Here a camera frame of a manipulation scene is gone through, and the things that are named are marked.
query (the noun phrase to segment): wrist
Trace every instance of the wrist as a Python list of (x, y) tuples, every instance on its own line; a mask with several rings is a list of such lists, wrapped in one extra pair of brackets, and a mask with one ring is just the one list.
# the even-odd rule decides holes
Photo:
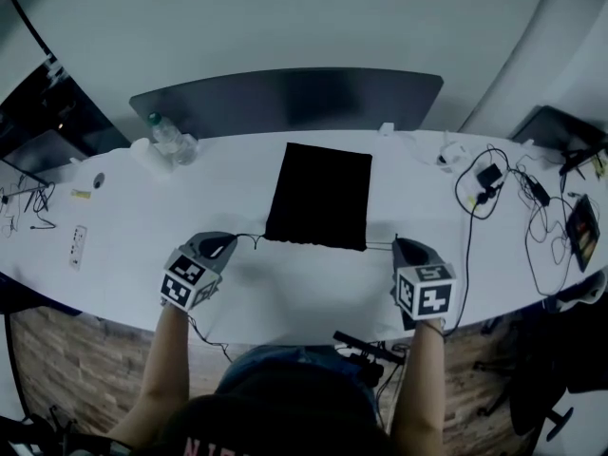
[(442, 317), (434, 317), (432, 319), (425, 319), (422, 321), (422, 324), (438, 333), (442, 333), (446, 322)]

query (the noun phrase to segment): wooden floor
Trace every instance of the wooden floor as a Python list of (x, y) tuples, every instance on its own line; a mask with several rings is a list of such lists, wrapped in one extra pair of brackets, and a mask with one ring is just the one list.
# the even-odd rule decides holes
[[(77, 421), (81, 432), (103, 434), (132, 407), (152, 332), (87, 314), (69, 317), (48, 308), (13, 314), (10, 319), (15, 361), (30, 411), (47, 415), (55, 405), (64, 419)], [(490, 337), (479, 335), (480, 326), (460, 329), (446, 343), (445, 442), (450, 456), (515, 455), (527, 445), (527, 439), (513, 432), (508, 404), (490, 418), (477, 415), (478, 408), (498, 397), (504, 380), (471, 367), (478, 359), (512, 354), (507, 326), (508, 320)], [(250, 348), (231, 346), (228, 352), (237, 356)], [(213, 393), (227, 360), (219, 349), (198, 341), (189, 351), (191, 395)], [(391, 371), (387, 366), (385, 374)], [(382, 396), (385, 421), (390, 421), (402, 375), (399, 370)]]

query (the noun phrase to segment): black shirt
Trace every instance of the black shirt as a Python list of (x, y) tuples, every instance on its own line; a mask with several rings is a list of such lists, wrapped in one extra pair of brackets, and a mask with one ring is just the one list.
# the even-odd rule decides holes
[(393, 453), (365, 393), (347, 377), (315, 366), (267, 364), (191, 400), (160, 440), (137, 454), (266, 456)]

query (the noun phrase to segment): electrical outlet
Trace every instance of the electrical outlet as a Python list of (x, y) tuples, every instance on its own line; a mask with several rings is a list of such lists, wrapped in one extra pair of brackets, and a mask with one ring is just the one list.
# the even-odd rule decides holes
[(77, 226), (74, 230), (72, 245), (69, 250), (69, 266), (73, 269), (80, 270), (80, 265), (83, 261), (83, 250), (85, 249), (86, 228)]

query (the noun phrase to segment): plastic bottle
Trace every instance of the plastic bottle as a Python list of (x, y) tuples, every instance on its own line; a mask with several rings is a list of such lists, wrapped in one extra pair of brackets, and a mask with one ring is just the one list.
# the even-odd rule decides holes
[(199, 143), (192, 135), (182, 134), (173, 122), (157, 112), (148, 115), (148, 123), (152, 128), (152, 135), (173, 156), (174, 162), (180, 165), (194, 162)]

